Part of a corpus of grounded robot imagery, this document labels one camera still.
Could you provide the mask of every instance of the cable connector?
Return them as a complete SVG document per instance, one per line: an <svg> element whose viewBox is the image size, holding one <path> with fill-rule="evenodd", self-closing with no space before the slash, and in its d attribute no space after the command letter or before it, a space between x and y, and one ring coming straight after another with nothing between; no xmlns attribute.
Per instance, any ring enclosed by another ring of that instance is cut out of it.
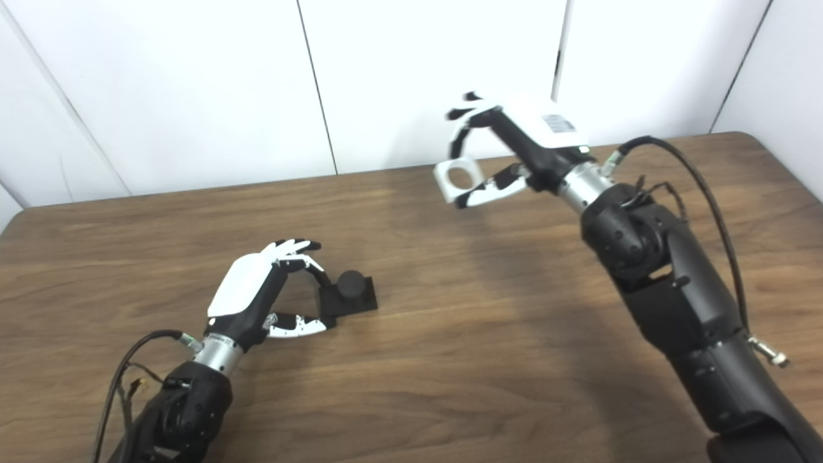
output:
<svg viewBox="0 0 823 463"><path fill-rule="evenodd" d="M620 150L615 150L609 158L606 159L606 162L603 162L602 167L600 167L600 175L604 177L611 177L611 174L620 165L620 163L623 162L624 159L625 153Z"/></svg>
<svg viewBox="0 0 823 463"><path fill-rule="evenodd" d="M777 365L778 367L785 368L788 367L790 361L785 353L780 352L779 350L775 350L770 345L766 344L765 342L757 339L755 336L749 336L749 344L751 347L754 348L755 351L759 352L766 357L766 360L769 361L772 365Z"/></svg>
<svg viewBox="0 0 823 463"><path fill-rule="evenodd" d="M196 340L194 338L194 336L192 336L190 334L183 333L183 335L180 336L180 339L178 339L177 342L181 343L182 345L186 346L187 348L192 349L194 351L194 353L198 353L201 350L203 350L203 343Z"/></svg>

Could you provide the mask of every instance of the wood grain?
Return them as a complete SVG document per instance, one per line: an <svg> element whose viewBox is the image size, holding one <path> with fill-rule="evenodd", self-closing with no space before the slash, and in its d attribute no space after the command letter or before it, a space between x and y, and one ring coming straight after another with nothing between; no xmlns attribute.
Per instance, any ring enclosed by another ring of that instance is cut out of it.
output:
<svg viewBox="0 0 823 463"><path fill-rule="evenodd" d="M823 206L745 134L674 143L726 214L755 332L793 359L772 373L823 432ZM491 173L509 162L482 164ZM251 350L208 461L706 461L708 433L574 214L531 193L457 211L430 171L23 212L0 238L0 460L85 461L127 348L152 329L201 333L232 260L305 237L324 244L315 257L333 278L373 275L380 309ZM640 173L684 194L727 274L687 174L653 149L618 176ZM308 275L292 280L276 308L313 313ZM165 373L186 357L158 341L137 359ZM119 424L115 412L108 442Z"/></svg>

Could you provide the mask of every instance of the metal cylinder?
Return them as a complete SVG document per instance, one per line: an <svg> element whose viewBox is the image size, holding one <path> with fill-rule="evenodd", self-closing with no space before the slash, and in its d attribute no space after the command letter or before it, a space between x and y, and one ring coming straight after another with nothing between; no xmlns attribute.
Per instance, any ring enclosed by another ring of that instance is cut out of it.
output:
<svg viewBox="0 0 823 463"><path fill-rule="evenodd" d="M229 376L242 356L243 349L232 338L210 333L203 340L203 349L194 356L193 361Z"/></svg>
<svg viewBox="0 0 823 463"><path fill-rule="evenodd" d="M585 162L574 167L560 183L557 194L582 214L598 196L615 184L614 180L600 175L600 166Z"/></svg>

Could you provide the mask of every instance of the barcode label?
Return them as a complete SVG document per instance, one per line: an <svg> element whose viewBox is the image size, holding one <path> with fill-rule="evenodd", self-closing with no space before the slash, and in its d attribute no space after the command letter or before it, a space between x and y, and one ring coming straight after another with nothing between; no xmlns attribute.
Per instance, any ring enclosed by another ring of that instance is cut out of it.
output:
<svg viewBox="0 0 823 463"><path fill-rule="evenodd" d="M577 129L561 115L544 115L543 120L554 133L577 132Z"/></svg>

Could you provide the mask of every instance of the black robotic arm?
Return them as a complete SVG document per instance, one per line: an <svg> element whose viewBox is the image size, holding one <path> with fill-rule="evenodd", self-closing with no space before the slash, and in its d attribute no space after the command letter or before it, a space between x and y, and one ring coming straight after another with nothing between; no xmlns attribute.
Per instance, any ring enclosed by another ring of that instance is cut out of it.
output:
<svg viewBox="0 0 823 463"><path fill-rule="evenodd" d="M230 375L253 346L270 338L321 333L335 327L339 316L376 309L371 278L350 270L332 284L325 270L305 254L318 249L320 243L314 241L276 241L237 259L208 307L202 342L174 330L157 331L141 339L114 375L92 461L100 458L111 401L118 388L122 391L119 383L128 359L148 339L172 337L190 347L193 356L162 380L160 391L133 423L128 396L123 399L126 432L108 459L110 463L201 461L231 405ZM320 286L318 318L270 311L288 275L300 270L311 273Z"/></svg>
<svg viewBox="0 0 823 463"><path fill-rule="evenodd" d="M464 100L447 116L459 122L449 149L453 160L435 167L446 201L459 208L472 207L527 187L560 196L580 214L584 241L611 276L640 332L666 356L706 426L717 434L709 441L710 459L714 463L823 461L823 440L775 385L754 352L765 354L775 365L785 366L788 360L750 334L742 320L745 311L738 310L685 218L655 203L642 186L611 179L630 149L640 144L673 150L687 163L682 153L663 140L642 137L621 146L599 166L588 154L585 140L558 111L544 116L522 114L474 93ZM463 141L474 128L491 129L521 162L460 190L449 182L450 168L461 167L472 178L482 178L477 164L461 157ZM699 177L696 170L693 175ZM708 189L705 192L714 206ZM719 211L715 212L722 224ZM670 271L653 276L667 266ZM742 291L738 296L742 304Z"/></svg>

